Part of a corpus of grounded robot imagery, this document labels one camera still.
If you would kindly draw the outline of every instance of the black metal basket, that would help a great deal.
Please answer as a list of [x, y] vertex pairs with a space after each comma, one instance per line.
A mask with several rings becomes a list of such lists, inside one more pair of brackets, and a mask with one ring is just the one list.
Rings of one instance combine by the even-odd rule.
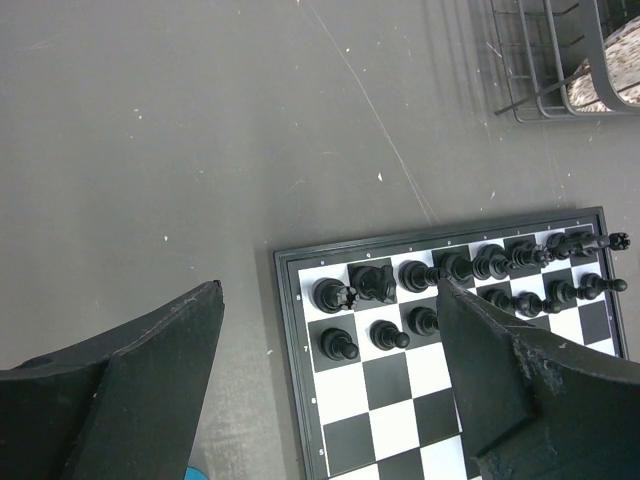
[[[616, 91], [604, 49], [604, 39], [640, 15], [640, 0], [491, 0], [491, 8], [511, 100], [497, 115], [512, 110], [518, 121], [535, 122], [640, 114], [619, 95], [638, 82]], [[585, 58], [590, 68], [576, 71]], [[570, 104], [567, 86], [584, 75], [610, 111]]]

